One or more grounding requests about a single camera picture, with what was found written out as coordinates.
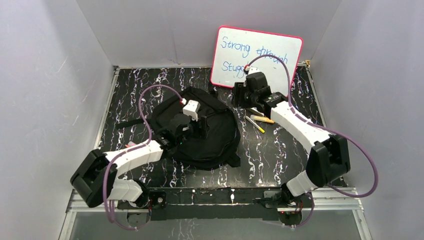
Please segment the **black backpack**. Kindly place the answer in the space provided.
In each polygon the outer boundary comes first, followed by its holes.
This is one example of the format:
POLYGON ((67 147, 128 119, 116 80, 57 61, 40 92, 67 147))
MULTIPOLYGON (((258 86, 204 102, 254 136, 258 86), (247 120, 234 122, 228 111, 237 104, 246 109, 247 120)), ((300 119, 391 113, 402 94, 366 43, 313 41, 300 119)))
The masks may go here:
POLYGON ((139 119, 119 123, 117 128, 137 124, 148 130, 146 141, 106 154, 120 171, 168 158, 201 170, 241 165, 238 122, 214 91, 188 87, 160 103, 149 118, 141 112, 139 119))

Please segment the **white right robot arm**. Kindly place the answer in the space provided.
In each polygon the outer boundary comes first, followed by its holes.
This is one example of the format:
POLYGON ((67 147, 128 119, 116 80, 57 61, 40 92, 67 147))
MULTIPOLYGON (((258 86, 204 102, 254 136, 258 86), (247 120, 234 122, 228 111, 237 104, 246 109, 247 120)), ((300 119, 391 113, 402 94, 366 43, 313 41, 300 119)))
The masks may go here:
POLYGON ((232 91, 234 107, 256 108, 309 151, 305 170, 281 186, 281 199, 286 206, 295 207, 303 194, 324 187, 350 171, 347 139, 305 120, 282 93, 271 91, 263 72, 255 67, 249 69, 245 81, 236 82, 232 91))

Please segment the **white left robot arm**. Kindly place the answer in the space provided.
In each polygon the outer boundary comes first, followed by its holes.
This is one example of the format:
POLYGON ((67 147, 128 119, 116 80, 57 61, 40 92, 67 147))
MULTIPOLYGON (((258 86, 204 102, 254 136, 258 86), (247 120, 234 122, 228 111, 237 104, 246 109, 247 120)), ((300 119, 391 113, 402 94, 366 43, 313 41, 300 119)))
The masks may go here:
POLYGON ((90 208, 105 201, 127 201, 137 208, 144 208, 150 201, 149 189, 139 180, 120 176, 142 165, 170 158, 184 142, 205 138, 208 131, 206 116, 194 119, 177 114, 152 139, 125 149, 88 153, 70 178, 70 184, 90 208))

